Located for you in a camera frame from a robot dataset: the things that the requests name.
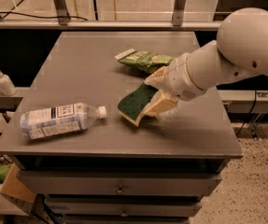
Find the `drawer knob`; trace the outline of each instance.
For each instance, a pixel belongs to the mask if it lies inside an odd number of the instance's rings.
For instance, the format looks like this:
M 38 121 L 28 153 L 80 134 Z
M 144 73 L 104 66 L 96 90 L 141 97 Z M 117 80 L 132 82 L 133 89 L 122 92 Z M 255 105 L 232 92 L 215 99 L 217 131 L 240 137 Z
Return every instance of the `drawer knob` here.
M 122 186 L 119 186 L 119 189 L 116 190 L 116 194 L 117 195 L 123 195 L 123 194 L 125 194 L 125 190 L 122 189 Z
M 122 217 L 127 217 L 128 214 L 126 213 L 126 210 L 123 210 L 123 212 L 120 214 Z

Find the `hand sanitizer bottle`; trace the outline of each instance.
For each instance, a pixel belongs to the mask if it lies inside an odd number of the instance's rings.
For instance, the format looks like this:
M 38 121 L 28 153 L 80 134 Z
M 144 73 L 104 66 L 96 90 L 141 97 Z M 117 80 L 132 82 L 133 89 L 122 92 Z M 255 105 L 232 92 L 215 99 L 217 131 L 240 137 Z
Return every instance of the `hand sanitizer bottle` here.
M 16 88 L 9 76 L 0 71 L 0 90 L 5 96 L 11 96 L 16 93 Z
M 105 117 L 104 106 L 92 107 L 83 103 L 33 110 L 21 115 L 22 135 L 37 139 L 86 130 L 97 119 Z

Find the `green packet in box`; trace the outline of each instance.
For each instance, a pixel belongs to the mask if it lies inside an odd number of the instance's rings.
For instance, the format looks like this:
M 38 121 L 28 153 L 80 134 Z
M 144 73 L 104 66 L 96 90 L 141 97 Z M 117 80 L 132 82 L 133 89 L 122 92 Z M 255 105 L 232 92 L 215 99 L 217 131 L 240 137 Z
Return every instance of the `green packet in box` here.
M 145 71 L 148 74 L 154 73 L 162 66 L 167 66 L 174 60 L 171 56 L 161 55 L 150 51 L 138 51 L 128 49 L 115 56 L 118 62 Z

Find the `gray desktop surface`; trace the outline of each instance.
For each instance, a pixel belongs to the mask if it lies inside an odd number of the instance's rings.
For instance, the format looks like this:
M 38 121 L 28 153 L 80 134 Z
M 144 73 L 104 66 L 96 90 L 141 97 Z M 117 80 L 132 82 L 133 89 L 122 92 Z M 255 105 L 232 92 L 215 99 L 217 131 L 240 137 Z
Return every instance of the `gray desktop surface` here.
M 14 118 L 0 138 L 0 153 L 8 155 L 240 158 L 242 151 L 216 88 L 158 119 L 143 119 L 140 127 L 117 109 L 146 75 L 116 61 L 127 50 L 149 50 L 178 56 L 199 48 L 191 32 L 64 32 L 45 61 Z M 105 105 L 107 118 L 82 133 L 27 141 L 20 117 L 56 105 Z

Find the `clear water bottle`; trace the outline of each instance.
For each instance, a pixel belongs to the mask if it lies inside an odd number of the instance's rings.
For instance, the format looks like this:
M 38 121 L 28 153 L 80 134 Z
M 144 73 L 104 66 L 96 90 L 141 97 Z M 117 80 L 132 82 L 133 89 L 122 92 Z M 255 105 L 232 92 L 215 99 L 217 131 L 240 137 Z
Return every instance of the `clear water bottle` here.
M 104 106 L 96 108 L 83 103 L 34 110 L 21 115 L 22 135 L 37 139 L 86 130 L 105 117 Z

